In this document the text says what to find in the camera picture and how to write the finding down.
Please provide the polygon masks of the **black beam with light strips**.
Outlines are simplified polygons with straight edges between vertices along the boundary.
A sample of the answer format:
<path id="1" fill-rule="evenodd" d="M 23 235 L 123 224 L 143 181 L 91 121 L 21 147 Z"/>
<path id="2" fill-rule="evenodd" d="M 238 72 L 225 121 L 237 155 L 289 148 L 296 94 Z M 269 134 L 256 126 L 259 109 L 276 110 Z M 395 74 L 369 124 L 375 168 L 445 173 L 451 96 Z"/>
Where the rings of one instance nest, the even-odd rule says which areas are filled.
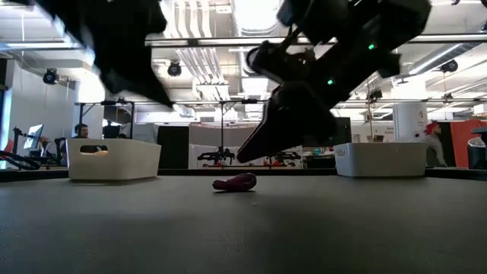
<path id="1" fill-rule="evenodd" d="M 212 38 L 178 38 L 178 39 L 150 39 L 146 43 L 154 48 L 184 48 L 184 47 L 234 47 L 258 46 L 268 40 L 271 43 L 280 43 L 284 37 L 212 37 Z M 409 41 L 411 44 L 433 43 L 485 43 L 487 33 L 461 33 L 461 34 L 425 34 Z M 41 51 L 41 50 L 79 50 L 83 46 L 75 42 L 63 40 L 51 41 L 18 41 L 0 43 L 0 51 Z"/>

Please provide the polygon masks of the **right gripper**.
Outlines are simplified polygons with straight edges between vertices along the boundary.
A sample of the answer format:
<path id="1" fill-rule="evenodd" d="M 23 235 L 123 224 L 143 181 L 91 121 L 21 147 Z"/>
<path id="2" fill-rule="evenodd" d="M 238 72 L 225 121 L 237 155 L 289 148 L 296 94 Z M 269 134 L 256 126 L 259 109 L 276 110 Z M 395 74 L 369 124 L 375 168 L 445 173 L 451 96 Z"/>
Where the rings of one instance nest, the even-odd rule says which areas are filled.
<path id="1" fill-rule="evenodd" d="M 246 64 L 278 87 L 237 151 L 242 163 L 303 145 L 307 137 L 327 140 L 337 129 L 331 107 L 374 72 L 400 72 L 397 0 L 284 0 L 278 19 L 289 28 L 285 39 L 265 40 L 246 55 Z"/>

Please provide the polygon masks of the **black table mat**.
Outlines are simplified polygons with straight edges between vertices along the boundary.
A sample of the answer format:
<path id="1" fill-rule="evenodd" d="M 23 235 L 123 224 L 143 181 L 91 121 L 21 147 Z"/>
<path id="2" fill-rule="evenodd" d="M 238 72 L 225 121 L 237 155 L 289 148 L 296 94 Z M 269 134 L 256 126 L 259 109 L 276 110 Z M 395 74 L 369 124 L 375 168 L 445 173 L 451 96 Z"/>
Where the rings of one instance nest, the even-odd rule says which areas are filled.
<path id="1" fill-rule="evenodd" d="M 0 184 L 0 274 L 487 274 L 487 182 Z"/>

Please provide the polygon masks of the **small computer monitor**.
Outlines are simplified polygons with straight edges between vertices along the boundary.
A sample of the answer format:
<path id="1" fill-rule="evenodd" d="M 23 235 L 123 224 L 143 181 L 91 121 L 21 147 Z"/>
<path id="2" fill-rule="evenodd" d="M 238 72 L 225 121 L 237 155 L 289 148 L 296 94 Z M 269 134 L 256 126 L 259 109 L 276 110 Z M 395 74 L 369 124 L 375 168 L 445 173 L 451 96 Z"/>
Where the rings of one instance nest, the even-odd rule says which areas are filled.
<path id="1" fill-rule="evenodd" d="M 43 131 L 43 124 L 31 126 L 28 133 L 26 134 L 26 139 L 24 143 L 24 149 L 27 150 L 37 150 L 40 142 L 40 137 Z"/>

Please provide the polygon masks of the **short purple sweet potato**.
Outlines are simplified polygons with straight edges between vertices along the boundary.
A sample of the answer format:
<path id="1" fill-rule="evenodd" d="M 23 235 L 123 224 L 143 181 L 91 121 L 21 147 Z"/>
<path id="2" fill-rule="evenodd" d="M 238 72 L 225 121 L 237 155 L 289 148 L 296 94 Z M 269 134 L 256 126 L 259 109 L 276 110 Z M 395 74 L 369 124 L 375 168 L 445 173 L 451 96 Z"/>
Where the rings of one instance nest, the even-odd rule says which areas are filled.
<path id="1" fill-rule="evenodd" d="M 257 178 L 255 174 L 239 174 L 227 180 L 215 180 L 212 184 L 214 190 L 227 192 L 243 192 L 255 187 Z"/>

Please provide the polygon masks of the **large black monitor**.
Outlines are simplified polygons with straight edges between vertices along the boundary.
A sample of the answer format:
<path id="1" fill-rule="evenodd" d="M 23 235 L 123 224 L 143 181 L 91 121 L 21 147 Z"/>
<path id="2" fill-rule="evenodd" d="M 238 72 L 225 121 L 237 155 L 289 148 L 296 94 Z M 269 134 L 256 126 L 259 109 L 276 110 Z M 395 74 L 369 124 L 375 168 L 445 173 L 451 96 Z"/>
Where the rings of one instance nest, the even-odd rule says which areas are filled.
<path id="1" fill-rule="evenodd" d="M 336 134 L 333 136 L 334 145 L 341 145 L 352 141 L 351 120 L 349 117 L 336 118 Z"/>

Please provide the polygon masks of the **white round column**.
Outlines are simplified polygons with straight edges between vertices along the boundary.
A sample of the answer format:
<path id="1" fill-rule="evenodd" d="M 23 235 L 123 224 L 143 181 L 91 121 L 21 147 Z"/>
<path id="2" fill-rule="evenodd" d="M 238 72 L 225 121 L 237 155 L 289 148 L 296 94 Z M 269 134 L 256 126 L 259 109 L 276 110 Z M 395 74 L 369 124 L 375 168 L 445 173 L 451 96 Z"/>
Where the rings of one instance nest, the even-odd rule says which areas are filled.
<path id="1" fill-rule="evenodd" d="M 399 103 L 393 106 L 393 125 L 397 142 L 421 142 L 428 124 L 425 102 Z"/>

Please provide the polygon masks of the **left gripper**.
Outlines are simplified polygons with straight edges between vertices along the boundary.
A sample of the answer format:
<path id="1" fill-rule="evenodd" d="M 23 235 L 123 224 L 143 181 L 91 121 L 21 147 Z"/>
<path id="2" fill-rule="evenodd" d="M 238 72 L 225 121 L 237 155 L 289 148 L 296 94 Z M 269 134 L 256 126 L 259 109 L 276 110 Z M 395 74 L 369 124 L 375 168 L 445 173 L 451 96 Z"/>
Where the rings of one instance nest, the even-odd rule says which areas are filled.
<path id="1" fill-rule="evenodd" d="M 161 0 L 37 0 L 81 45 L 94 51 L 100 80 L 112 94 L 132 92 L 173 108 L 151 68 L 146 37 L 162 33 Z"/>

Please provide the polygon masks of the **red partition wall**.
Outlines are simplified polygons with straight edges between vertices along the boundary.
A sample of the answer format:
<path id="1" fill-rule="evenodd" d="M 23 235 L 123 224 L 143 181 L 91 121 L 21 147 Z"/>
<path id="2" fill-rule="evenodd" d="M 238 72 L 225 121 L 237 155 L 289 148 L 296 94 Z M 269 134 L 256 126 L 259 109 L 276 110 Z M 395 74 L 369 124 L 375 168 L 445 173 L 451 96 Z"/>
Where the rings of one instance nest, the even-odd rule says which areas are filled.
<path id="1" fill-rule="evenodd" d="M 479 134 L 472 134 L 471 131 L 484 126 L 487 126 L 487 122 L 479 119 L 468 119 L 460 122 L 452 122 L 450 124 L 454 157 L 457 167 L 469 167 L 467 142 L 474 137 L 479 137 Z"/>

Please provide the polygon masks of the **black partition panel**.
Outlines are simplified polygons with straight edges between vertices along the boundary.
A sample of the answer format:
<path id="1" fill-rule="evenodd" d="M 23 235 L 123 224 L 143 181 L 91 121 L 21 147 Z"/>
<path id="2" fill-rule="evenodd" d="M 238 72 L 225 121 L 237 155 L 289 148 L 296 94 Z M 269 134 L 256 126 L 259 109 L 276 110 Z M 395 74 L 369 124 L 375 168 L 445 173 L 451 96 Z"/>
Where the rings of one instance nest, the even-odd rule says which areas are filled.
<path id="1" fill-rule="evenodd" d="M 188 168 L 189 128 L 187 126 L 159 126 L 158 144 L 161 146 L 160 169 Z"/>

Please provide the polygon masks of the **white plastic basket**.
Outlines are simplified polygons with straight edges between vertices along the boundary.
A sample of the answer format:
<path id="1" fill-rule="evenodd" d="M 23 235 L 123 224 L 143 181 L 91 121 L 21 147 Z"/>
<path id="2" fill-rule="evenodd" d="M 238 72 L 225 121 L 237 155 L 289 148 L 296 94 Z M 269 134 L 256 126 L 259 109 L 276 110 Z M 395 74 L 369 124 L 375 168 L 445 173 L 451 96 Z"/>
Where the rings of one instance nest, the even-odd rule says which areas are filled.
<path id="1" fill-rule="evenodd" d="M 344 177 L 422 177 L 426 151 L 422 142 L 335 145 L 336 172 Z"/>
<path id="2" fill-rule="evenodd" d="M 158 175 L 161 146 L 134 139 L 69 139 L 70 180 L 139 180 Z"/>

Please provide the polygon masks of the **silver ventilation duct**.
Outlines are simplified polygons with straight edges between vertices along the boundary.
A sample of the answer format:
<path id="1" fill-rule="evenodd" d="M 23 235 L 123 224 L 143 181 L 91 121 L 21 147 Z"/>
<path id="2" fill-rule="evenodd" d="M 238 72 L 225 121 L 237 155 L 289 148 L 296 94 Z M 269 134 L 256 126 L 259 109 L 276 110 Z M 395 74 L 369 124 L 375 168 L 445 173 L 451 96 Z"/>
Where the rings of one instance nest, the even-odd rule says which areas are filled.
<path id="1" fill-rule="evenodd" d="M 279 31 L 276 15 L 282 0 L 231 0 L 232 18 L 238 37 L 268 37 Z"/>

